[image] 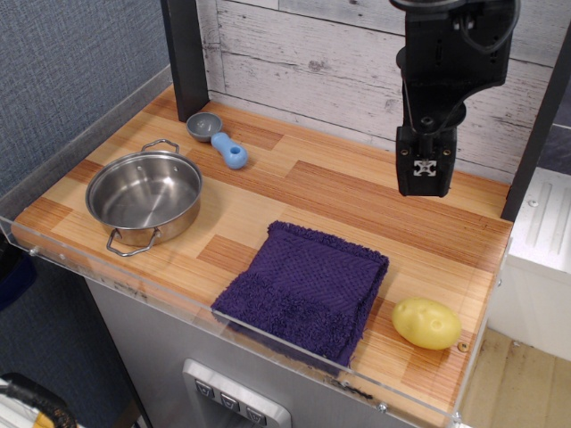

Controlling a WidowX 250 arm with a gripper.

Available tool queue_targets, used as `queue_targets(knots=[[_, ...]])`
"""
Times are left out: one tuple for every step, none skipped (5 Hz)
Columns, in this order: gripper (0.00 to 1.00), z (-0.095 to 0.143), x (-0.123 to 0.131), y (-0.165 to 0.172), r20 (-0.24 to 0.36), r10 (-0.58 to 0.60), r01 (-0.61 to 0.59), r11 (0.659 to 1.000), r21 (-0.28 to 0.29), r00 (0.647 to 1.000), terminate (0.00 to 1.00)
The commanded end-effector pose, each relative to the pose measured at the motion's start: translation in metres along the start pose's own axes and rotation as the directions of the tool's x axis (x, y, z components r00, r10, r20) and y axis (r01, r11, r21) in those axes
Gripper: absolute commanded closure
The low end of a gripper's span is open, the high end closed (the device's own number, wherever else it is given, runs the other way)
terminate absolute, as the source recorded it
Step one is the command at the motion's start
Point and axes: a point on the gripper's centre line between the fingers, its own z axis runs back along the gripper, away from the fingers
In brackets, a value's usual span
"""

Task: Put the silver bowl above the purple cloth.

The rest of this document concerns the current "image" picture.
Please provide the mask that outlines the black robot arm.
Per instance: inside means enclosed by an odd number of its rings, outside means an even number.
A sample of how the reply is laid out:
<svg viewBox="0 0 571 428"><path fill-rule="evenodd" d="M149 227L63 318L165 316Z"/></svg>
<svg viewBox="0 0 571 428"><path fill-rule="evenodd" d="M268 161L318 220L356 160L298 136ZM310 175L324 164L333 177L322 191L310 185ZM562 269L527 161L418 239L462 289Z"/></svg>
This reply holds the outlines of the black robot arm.
<svg viewBox="0 0 571 428"><path fill-rule="evenodd" d="M396 174L403 196L450 190L465 101L504 84L518 1L395 1L405 13L401 72L403 123Z"/></svg>

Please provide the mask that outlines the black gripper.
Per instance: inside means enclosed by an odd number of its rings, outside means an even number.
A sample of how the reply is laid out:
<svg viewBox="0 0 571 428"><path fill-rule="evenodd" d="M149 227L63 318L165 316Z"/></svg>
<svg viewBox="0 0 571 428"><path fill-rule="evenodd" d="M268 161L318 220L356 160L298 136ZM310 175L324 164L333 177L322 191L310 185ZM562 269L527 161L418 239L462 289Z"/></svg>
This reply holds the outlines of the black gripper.
<svg viewBox="0 0 571 428"><path fill-rule="evenodd" d="M405 47L397 55L408 126L397 127L396 134L399 192L444 197L456 159L454 127L466 115L463 103L505 83L511 14L408 13L405 33Z"/></svg>

